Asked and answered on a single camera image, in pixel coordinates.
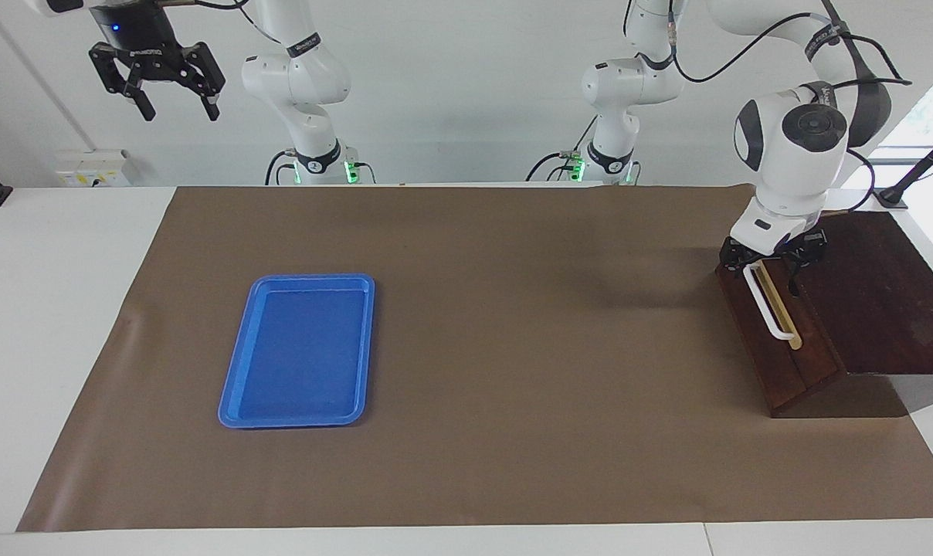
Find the brown table mat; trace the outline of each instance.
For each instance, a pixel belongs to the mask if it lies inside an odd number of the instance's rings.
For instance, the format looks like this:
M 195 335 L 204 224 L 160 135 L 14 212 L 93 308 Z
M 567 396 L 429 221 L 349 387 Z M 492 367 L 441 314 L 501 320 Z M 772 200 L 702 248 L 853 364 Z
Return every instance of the brown table mat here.
M 768 419 L 711 272 L 749 196 L 180 189 L 19 531 L 933 517 L 911 419 Z M 224 429 L 251 284 L 335 272 L 363 418 Z

